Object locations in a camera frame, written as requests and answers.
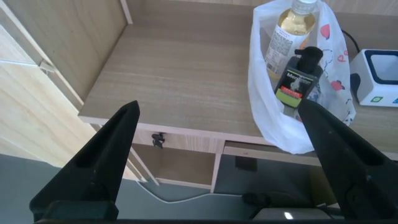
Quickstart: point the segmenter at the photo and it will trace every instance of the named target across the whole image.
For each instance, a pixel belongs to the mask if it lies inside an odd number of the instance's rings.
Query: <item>cable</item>
[[[354,37],[351,34],[349,34],[347,31],[343,30],[343,29],[341,31],[353,41],[353,43],[355,45],[355,48],[356,48],[356,51],[358,51],[358,53],[360,53],[361,49],[359,48],[358,43],[356,42]]]
[[[160,197],[156,196],[154,193],[152,193],[150,190],[148,190],[146,187],[144,187],[140,182],[138,182],[138,181],[136,181],[136,182],[137,182],[137,184],[138,184],[142,189],[144,189],[148,194],[152,195],[152,196],[153,196],[154,198],[156,198],[157,200],[159,200],[159,201],[161,201],[161,202],[163,202],[163,203],[166,203],[166,204],[174,204],[174,203],[188,202],[188,201],[195,200],[195,199],[202,198],[202,197],[206,197],[206,196],[209,196],[209,195],[212,195],[212,196],[242,197],[242,195],[233,195],[233,194],[212,194],[212,193],[207,193],[207,194],[198,195],[198,196],[195,196],[195,197],[192,197],[192,198],[187,198],[187,199],[183,199],[183,200],[177,200],[177,201],[169,202],[169,201],[166,201],[166,200],[161,199]]]

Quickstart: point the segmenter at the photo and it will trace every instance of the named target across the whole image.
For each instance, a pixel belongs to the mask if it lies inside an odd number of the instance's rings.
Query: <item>plastic bottle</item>
[[[312,14],[317,0],[294,0],[278,20],[265,60],[271,81],[277,82],[295,49],[303,49],[315,25]]]

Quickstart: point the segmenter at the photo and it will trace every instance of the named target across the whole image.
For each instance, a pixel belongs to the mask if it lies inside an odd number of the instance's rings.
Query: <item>white device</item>
[[[398,107],[397,50],[364,49],[349,68],[360,78],[356,92],[360,105]]]

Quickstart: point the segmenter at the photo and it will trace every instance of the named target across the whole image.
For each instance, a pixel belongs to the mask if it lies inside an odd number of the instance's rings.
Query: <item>pump dispenser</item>
[[[317,47],[295,50],[275,89],[276,97],[285,105],[297,108],[302,99],[306,99],[318,83],[323,70],[318,65],[323,52]]]

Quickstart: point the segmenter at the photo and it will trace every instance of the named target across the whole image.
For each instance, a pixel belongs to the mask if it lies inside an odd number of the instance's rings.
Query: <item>desk surface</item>
[[[137,100],[142,128],[267,144],[253,121],[247,90],[252,7],[150,1],[136,10],[134,25],[125,28],[80,117],[103,124]],[[398,49],[398,31],[392,29],[398,18],[337,17],[360,47]],[[367,24],[366,30],[358,23]],[[398,109],[356,110],[351,127],[383,152],[398,153]]]

